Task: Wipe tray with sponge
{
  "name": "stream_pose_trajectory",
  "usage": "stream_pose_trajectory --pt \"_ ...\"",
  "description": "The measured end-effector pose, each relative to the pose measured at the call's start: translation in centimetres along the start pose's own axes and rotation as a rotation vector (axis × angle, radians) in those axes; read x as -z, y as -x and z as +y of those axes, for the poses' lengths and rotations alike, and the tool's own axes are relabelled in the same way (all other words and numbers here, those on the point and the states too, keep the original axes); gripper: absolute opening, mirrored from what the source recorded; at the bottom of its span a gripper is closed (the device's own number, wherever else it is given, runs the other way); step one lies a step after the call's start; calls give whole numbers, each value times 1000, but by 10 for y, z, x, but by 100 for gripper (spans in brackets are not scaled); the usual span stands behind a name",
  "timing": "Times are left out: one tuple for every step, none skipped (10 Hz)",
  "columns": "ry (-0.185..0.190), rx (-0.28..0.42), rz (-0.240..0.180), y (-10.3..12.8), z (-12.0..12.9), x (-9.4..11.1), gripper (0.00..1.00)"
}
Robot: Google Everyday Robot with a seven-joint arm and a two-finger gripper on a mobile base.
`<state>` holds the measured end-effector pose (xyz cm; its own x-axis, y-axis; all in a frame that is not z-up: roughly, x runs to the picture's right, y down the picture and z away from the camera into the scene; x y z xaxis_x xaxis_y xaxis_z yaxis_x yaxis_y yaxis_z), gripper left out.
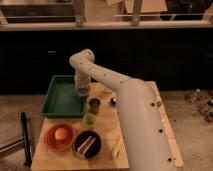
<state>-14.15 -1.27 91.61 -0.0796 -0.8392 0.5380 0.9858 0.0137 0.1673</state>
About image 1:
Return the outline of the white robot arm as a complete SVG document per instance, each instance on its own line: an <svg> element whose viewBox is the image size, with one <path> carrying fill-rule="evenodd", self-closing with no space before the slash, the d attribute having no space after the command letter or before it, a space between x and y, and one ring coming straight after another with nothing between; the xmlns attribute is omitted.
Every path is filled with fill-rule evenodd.
<svg viewBox="0 0 213 171"><path fill-rule="evenodd" d="M77 78L91 77L117 94L117 111L130 171L176 171L155 94L143 80L94 63L90 49L69 59Z"/></svg>

